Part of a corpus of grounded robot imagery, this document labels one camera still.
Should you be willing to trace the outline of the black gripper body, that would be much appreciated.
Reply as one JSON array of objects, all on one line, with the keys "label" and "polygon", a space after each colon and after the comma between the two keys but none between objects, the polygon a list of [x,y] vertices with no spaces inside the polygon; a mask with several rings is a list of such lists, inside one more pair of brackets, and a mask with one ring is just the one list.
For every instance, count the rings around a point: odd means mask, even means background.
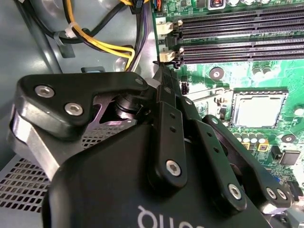
[{"label": "black gripper body", "polygon": [[178,191],[156,189],[144,175],[144,155],[127,172],[110,173],[93,160],[68,159],[51,179],[44,222],[52,228],[267,228],[249,201],[241,212],[223,212],[211,195],[210,173],[195,142],[185,146],[187,183]]}]

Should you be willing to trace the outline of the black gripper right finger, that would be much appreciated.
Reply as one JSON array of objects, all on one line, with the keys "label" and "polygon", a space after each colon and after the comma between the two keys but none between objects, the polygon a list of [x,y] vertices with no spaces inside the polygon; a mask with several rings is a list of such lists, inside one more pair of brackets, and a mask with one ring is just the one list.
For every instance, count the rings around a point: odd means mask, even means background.
[{"label": "black gripper right finger", "polygon": [[177,74],[166,69],[166,84],[174,90],[183,130],[199,147],[210,173],[212,200],[223,212],[244,211],[251,201],[261,212],[291,207],[286,189],[213,115],[200,118],[194,103],[181,94]]}]

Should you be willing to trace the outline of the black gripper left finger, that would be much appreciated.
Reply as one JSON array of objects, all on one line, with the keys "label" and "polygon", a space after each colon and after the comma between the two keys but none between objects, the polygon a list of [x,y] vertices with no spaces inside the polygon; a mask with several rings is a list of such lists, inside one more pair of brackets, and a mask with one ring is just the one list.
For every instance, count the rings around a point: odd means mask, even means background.
[{"label": "black gripper left finger", "polygon": [[17,82],[10,137],[14,151],[36,161],[49,179],[68,159],[93,160],[127,172],[144,155],[156,189],[187,183],[181,90],[161,66],[152,87],[133,72],[29,75]]}]

